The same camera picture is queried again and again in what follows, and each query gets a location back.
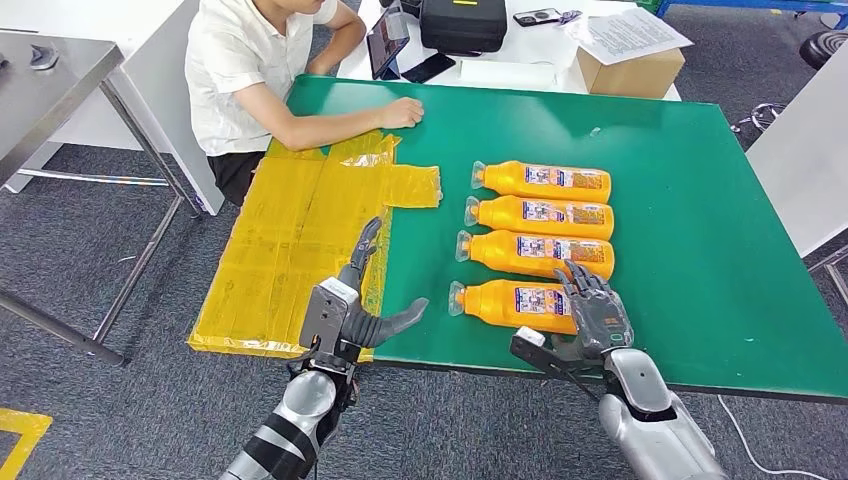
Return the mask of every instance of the gray carpet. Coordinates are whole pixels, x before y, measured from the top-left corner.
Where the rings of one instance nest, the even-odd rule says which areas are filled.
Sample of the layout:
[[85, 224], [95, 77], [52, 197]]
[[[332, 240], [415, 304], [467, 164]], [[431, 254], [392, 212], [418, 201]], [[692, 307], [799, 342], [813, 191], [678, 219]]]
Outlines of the gray carpet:
[[[789, 100], [813, 73], [771, 63], [797, 60], [797, 42], [821, 28], [812, 16], [673, 7], [668, 20], [696, 43], [678, 83], [683, 97], [717, 102], [733, 119], [763, 97]], [[77, 146], [63, 147], [50, 168], [154, 173], [138, 153]], [[165, 195], [40, 179], [20, 195], [0, 193], [0, 284], [92, 332], [131, 268], [119, 260], [143, 248]], [[54, 418], [20, 478], [206, 479], [226, 467], [286, 382], [278, 360], [185, 344], [235, 216], [231, 207], [203, 221], [178, 214], [107, 341], [133, 357], [124, 368], [0, 313], [0, 405]], [[848, 274], [848, 262], [842, 269]], [[814, 279], [846, 328], [848, 309], [823, 274]], [[361, 373], [361, 403], [322, 453], [319, 478], [634, 478], [571, 385], [374, 366]], [[750, 464], [715, 396], [681, 396], [732, 478], [770, 478]], [[848, 407], [728, 404], [766, 466], [848, 478]], [[0, 437], [0, 453], [10, 443]]]

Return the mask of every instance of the paper document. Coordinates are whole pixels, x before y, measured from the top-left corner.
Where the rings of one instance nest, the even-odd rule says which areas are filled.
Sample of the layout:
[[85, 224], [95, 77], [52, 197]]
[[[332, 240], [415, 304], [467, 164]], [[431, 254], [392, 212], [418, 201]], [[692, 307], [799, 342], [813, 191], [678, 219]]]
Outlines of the paper document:
[[604, 65], [692, 45], [677, 30], [641, 8], [584, 18], [567, 28], [580, 46]]

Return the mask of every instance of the blue frame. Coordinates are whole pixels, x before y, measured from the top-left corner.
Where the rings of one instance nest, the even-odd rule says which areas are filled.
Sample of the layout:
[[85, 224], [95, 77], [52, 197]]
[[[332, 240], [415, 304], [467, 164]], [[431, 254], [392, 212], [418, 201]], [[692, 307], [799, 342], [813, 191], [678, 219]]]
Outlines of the blue frame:
[[672, 4], [700, 5], [704, 7], [774, 8], [794, 12], [838, 13], [839, 23], [833, 27], [842, 30], [848, 27], [848, 3], [829, 3], [803, 0], [661, 0], [657, 17], [662, 18]]

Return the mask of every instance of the black phone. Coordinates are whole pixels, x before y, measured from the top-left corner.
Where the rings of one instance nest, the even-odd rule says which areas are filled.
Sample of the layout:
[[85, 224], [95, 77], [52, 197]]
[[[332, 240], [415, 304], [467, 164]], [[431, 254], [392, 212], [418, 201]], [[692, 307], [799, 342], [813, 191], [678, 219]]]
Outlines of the black phone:
[[444, 53], [436, 53], [431, 55], [427, 60], [401, 73], [401, 76], [412, 83], [424, 83], [454, 65], [456, 65], [456, 60]]
[[545, 23], [559, 22], [560, 13], [555, 8], [543, 8], [529, 12], [516, 13], [512, 18], [522, 27], [532, 27]]

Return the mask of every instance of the robotic arm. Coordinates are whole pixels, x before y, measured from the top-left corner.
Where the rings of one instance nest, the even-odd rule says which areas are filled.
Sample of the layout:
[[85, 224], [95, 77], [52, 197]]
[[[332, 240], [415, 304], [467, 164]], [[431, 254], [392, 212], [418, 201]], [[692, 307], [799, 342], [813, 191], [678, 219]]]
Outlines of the robotic arm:
[[361, 287], [379, 218], [363, 229], [350, 263], [338, 277], [312, 289], [300, 334], [300, 345], [309, 350], [296, 359], [292, 379], [265, 423], [220, 480], [294, 480], [306, 478], [315, 466], [318, 451], [335, 432], [339, 417], [354, 405], [358, 387], [353, 378], [359, 352], [379, 346], [410, 327], [424, 313], [428, 301], [419, 298], [403, 312], [388, 318], [362, 308]]
[[[715, 449], [686, 407], [671, 392], [647, 353], [631, 348], [633, 330], [621, 298], [606, 280], [567, 261], [572, 280], [557, 271], [577, 324], [577, 338], [566, 343], [527, 327], [512, 337], [510, 351], [539, 370], [577, 383], [598, 401], [607, 434], [621, 448], [641, 480], [728, 480]], [[607, 392], [600, 399], [576, 374], [602, 375]]]
[[[290, 360], [292, 380], [282, 401], [253, 434], [220, 480], [305, 479], [339, 417], [356, 403], [356, 361], [362, 348], [379, 346], [416, 323], [428, 301], [419, 298], [398, 314], [376, 317], [362, 308], [361, 285], [381, 222], [371, 220], [350, 263], [312, 289], [300, 345]], [[566, 342], [522, 327], [511, 352], [556, 378], [575, 382], [599, 403], [601, 424], [641, 480], [728, 480], [712, 444], [680, 399], [669, 391], [650, 356], [631, 348], [633, 330], [618, 294], [582, 266], [567, 262], [563, 284], [577, 324]], [[607, 392], [598, 398], [579, 374], [598, 373]]]

